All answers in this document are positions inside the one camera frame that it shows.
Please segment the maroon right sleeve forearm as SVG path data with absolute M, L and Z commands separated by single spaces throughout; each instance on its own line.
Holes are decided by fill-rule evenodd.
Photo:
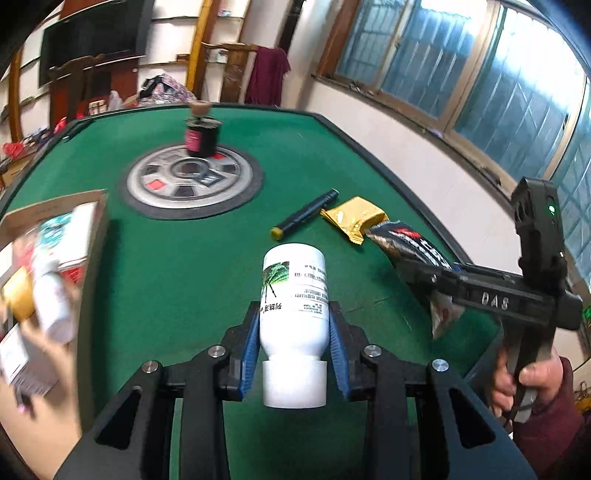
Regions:
M 589 479 L 590 412 L 577 410 L 570 361 L 560 361 L 563 377 L 557 395 L 515 426 L 514 440 L 539 479 Z

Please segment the person's right hand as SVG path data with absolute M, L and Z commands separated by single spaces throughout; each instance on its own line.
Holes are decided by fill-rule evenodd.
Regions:
M 551 358 L 531 363 L 524 367 L 518 382 L 537 391 L 537 400 L 543 405 L 551 403 L 562 385 L 564 368 L 555 348 Z M 508 353 L 501 347 L 497 354 L 496 369 L 489 388 L 489 401 L 492 412 L 499 418 L 513 408 L 517 394 L 517 383 L 508 370 Z

